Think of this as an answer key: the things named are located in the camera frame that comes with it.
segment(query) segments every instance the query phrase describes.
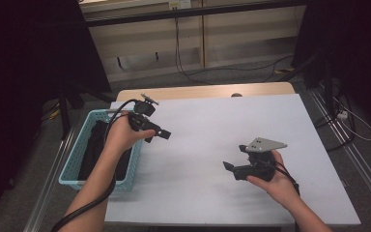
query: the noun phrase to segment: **wrist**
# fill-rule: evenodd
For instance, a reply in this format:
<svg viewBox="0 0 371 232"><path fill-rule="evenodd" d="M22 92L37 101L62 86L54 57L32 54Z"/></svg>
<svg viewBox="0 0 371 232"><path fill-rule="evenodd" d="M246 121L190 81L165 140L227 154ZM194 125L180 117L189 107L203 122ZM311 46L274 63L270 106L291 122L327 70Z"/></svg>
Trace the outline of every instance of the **wrist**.
<svg viewBox="0 0 371 232"><path fill-rule="evenodd" d="M290 197L290 198L285 199L283 202L280 202L280 204L287 211L290 211L291 212L291 211L295 210L297 207L303 206L304 202L300 198L300 196L295 195L293 197Z"/></svg>
<svg viewBox="0 0 371 232"><path fill-rule="evenodd" d="M100 157L106 159L107 161L114 162L119 161L124 150L117 147L104 147L103 151L100 154Z"/></svg>

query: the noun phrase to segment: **skin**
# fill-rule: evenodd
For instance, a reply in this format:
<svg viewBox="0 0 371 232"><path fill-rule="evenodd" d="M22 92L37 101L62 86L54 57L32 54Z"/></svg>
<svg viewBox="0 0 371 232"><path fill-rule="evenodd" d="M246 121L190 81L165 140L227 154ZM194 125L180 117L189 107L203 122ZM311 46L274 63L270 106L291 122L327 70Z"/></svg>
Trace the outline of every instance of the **skin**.
<svg viewBox="0 0 371 232"><path fill-rule="evenodd" d="M272 151L275 160L283 164L281 155ZM254 176L248 176L246 180L269 194L273 200L282 205L295 219L301 232L331 231L329 227L303 202L294 189L291 181L282 173L276 171L272 180L263 181Z"/></svg>
<svg viewBox="0 0 371 232"><path fill-rule="evenodd" d="M128 123L128 117L119 118L110 129L106 144L99 160L89 176L86 184L72 201L65 215L92 202L108 188L123 152L134 145L138 139L155 135L154 130L134 131ZM281 155L272 151L275 160L283 164ZM300 199L291 181L279 172L275 172L270 182L248 176L251 184L265 190L276 202L281 204L294 217L302 232L331 231L323 221ZM95 208L75 218L61 228L60 231L101 231L107 209L107 200Z"/></svg>
<svg viewBox="0 0 371 232"><path fill-rule="evenodd" d="M119 118L111 127L107 136L103 151L95 168L90 174L85 185L72 201L65 215L92 202L102 195L110 185L116 165L123 152L143 138L155 135L154 130L134 131L128 123L128 117ZM107 200L104 200L95 208L75 218L61 228L60 231L101 231L107 208Z"/></svg>

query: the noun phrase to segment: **wooden panel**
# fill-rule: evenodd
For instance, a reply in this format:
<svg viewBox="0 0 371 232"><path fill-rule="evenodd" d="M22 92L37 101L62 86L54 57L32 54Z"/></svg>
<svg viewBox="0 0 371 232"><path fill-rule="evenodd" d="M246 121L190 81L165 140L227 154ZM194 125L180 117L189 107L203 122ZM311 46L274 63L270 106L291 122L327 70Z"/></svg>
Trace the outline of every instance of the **wooden panel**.
<svg viewBox="0 0 371 232"><path fill-rule="evenodd" d="M117 101L139 99L145 93L152 99L173 100L173 99L199 99L199 98L228 98L235 93L243 96L264 96L295 94L294 88L288 82L254 83L254 84L233 84L233 85L212 85L193 86L157 89L135 89L121 91Z"/></svg>
<svg viewBox="0 0 371 232"><path fill-rule="evenodd" d="M116 15L137 15L168 10L168 3L160 3L132 8L111 9L86 13L86 18L108 17ZM192 1L197 7L198 1ZM179 19L181 49L200 47L201 16ZM100 58L115 58L176 49L176 24L173 19L134 22L90 28Z"/></svg>
<svg viewBox="0 0 371 232"><path fill-rule="evenodd" d="M206 45L238 44L294 37L298 34L300 27L301 12L292 7L207 15L204 17Z"/></svg>

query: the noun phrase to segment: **wire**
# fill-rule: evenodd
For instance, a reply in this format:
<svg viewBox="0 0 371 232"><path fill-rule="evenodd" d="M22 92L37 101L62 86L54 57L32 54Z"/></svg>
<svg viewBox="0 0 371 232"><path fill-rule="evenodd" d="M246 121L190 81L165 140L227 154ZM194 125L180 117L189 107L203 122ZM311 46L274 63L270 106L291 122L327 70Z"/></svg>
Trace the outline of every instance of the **wire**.
<svg viewBox="0 0 371 232"><path fill-rule="evenodd" d="M266 65L266 66L263 66L263 67L259 67L259 68L252 68L252 69L214 68L214 69L204 69L204 70L197 71L197 72L192 72L192 73L186 73L184 71L184 69L183 69L182 59L181 59L181 54L180 54L180 39L179 39L179 37L180 37L180 29L179 29L179 20L176 17L174 18L174 20L176 22L176 59L175 59L175 61L176 61L176 68L177 68L177 71L180 74L184 75L189 80L194 81L194 82L208 84L208 85L213 85L210 82L206 82L206 81L203 81L203 80L196 80L196 79L193 79L193 78L190 77L191 75L196 75L198 73L204 73L204 72L208 72L208 71L257 71L257 70L262 70L262 69L265 69L265 68L272 67L272 72L271 72L270 76L268 76L266 79L264 79L262 81L262 82L265 82L268 79L270 79L271 77L273 77L273 73L274 73L275 66L276 66L277 63L279 63L282 60L285 60L287 58L294 57L293 55L288 55L288 56L282 57L282 58L280 58L280 59L272 62L269 65Z"/></svg>
<svg viewBox="0 0 371 232"><path fill-rule="evenodd" d="M284 165L282 165L282 163L276 161L276 163L279 164L279 165L281 165L282 168L284 168L284 170L282 170L281 168L277 167L276 165L272 165L272 164L270 164L268 162L265 162L263 160L257 159L255 161L260 162L260 163L264 164L265 166L270 167L270 168L272 168L272 169L274 169L274 170L282 173L284 176L288 177L288 179L292 182L293 185L297 183L297 181L289 174L288 170L286 169L286 167Z"/></svg>
<svg viewBox="0 0 371 232"><path fill-rule="evenodd" d="M364 120L362 120L360 117L358 117L354 112L352 112L352 110L348 109L347 107L345 107L345 105L343 105L341 102L339 102L340 105L346 109L350 114L352 114L353 116L357 117L362 123L364 123L370 130L371 130L371 126L369 126L368 123L366 123ZM346 124L345 122L343 121L343 119L341 118L341 122L343 124L343 126L349 131L351 132L352 134L356 135L357 137L363 139L363 140L366 140L366 141L371 141L371 138L366 138L366 137L363 137L361 135L359 135L358 133L356 133L354 130L355 129L350 129Z"/></svg>
<svg viewBox="0 0 371 232"><path fill-rule="evenodd" d="M44 116L44 115L48 114L50 111L52 111L56 107L59 107L59 101L57 101L55 104L53 104L52 106L50 106L50 108L48 108L46 111L44 111L42 113L42 115Z"/></svg>
<svg viewBox="0 0 371 232"><path fill-rule="evenodd" d="M352 108L352 107L351 107L351 102L349 101L348 96L345 95L345 94L344 94L344 96L345 96L345 99L346 99L346 103L347 103L347 105L349 106L349 108ZM352 129L353 129L354 131L356 131L357 128L356 128L356 126L355 126L355 119L354 119L353 115L352 115L351 118L349 118L349 120L350 120L350 123L351 123L351 127L352 127ZM339 148L342 148L342 147L344 147L344 146L350 144L351 142L353 142L354 139L355 139L355 135L352 133L351 136L348 138L348 140L346 140L345 142L341 143L340 145L338 145L338 146L336 146L336 147L333 147L333 148L329 148L329 149L327 149L327 152L332 152L332 151L335 151L335 150L337 150L337 149L339 149Z"/></svg>
<svg viewBox="0 0 371 232"><path fill-rule="evenodd" d="M82 215L83 213L86 213L87 211L93 209L97 205L99 205L101 202L107 199L109 195L113 192L114 187L116 186L116 176L113 175L113 179L110 183L110 186L106 190L104 194L102 194L99 198L92 201L91 203L73 211L72 213L64 216L61 220L59 220L52 228L52 232L59 231L63 226L71 222L73 219L77 218L78 216Z"/></svg>
<svg viewBox="0 0 371 232"><path fill-rule="evenodd" d="M295 23L297 24L297 35L300 33L300 26L298 24L298 18L297 18L297 7L298 6L295 6L295 9L294 9L294 18L295 18Z"/></svg>
<svg viewBox="0 0 371 232"><path fill-rule="evenodd" d="M107 125L107 129L106 129L106 132L104 134L104 144L106 142L106 139L107 139L107 135L109 134L110 132L110 128L111 126L114 124L114 122L116 122L117 119L123 117L123 116L126 116L126 115L120 115L119 117L116 117L117 114L120 113L120 111L122 111L122 109L130 102L138 102L138 100L136 99L131 99L131 100L128 100L126 102L124 102L117 110L116 112L113 114L113 116L110 118L109 120L109 123ZM73 219L75 219L76 217L86 213L87 211L93 209L94 207L96 207L97 205L99 205L101 202L103 202L104 200L106 200L109 195L113 192L114 188L116 187L116 173L113 175L113 179L109 185L109 187L107 188L107 190L101 195L99 196L97 199L95 199L94 201L80 207L79 209L73 211L72 213L64 216L62 219L60 219L53 227L52 227L52 232L53 231L58 231L60 230L63 226L65 226L66 224L68 224L69 222L71 222Z"/></svg>
<svg viewBox="0 0 371 232"><path fill-rule="evenodd" d="M209 83L209 82L206 82L206 81L203 81L203 80L193 79L193 78L189 77L189 75L186 74L186 72L183 70L182 58L181 58L181 55L180 55L179 20L176 17L174 18L174 20L176 22L176 68L177 68L177 71L179 73L181 73L183 76L187 77L191 81L198 82L198 83L203 83L203 84L208 84L208 85L213 85L212 83Z"/></svg>
<svg viewBox="0 0 371 232"><path fill-rule="evenodd" d="M317 121L317 122L314 123L314 127L317 129L317 128L320 128L324 125L327 125L327 124L333 122L333 120L335 120L337 118L338 114L339 114L339 110L337 110L335 115L333 115L333 117L330 117L329 120L325 121L323 124L320 124L322 122L322 120L324 120L328 117L328 115L326 114L324 117L322 117L320 120L318 120L320 122Z"/></svg>

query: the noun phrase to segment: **basket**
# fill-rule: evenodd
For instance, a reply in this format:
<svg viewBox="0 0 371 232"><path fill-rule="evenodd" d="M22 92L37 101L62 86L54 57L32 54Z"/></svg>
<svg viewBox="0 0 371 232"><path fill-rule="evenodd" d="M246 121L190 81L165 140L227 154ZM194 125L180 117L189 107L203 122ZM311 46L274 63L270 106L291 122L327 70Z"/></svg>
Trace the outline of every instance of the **basket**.
<svg viewBox="0 0 371 232"><path fill-rule="evenodd" d="M80 171L80 165L86 151L87 143L92 134L92 128L96 121L102 120L109 122L110 117L106 110L93 110L89 113L83 127L71 149L71 154L66 161L66 164L59 176L59 183L61 185L70 186L73 189L80 190L86 181L77 181ZM123 181L116 181L114 192L116 191L131 191L134 179L134 171L140 155L142 140L138 140L131 149L131 155L128 162L128 170Z"/></svg>

